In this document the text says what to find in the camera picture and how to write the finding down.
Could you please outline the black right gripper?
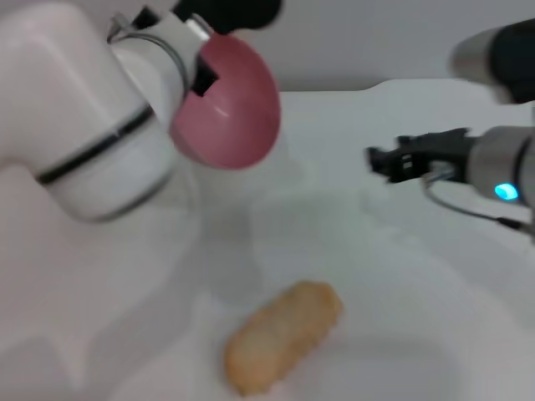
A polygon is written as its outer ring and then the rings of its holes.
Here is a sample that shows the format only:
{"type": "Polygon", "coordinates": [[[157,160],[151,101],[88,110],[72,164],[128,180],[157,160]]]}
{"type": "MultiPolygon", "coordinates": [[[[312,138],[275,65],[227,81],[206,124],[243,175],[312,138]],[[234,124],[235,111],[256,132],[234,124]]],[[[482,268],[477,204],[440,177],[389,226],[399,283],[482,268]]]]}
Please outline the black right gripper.
{"type": "Polygon", "coordinates": [[[475,138],[468,135],[469,129],[452,129],[441,133],[422,135],[400,135],[396,138],[396,150],[382,150],[369,147],[366,150],[370,170],[384,176],[391,184],[415,180],[411,154],[419,156],[422,173],[430,173],[437,163],[447,163],[453,168],[449,180],[466,180],[467,162],[475,144],[475,138]]]}

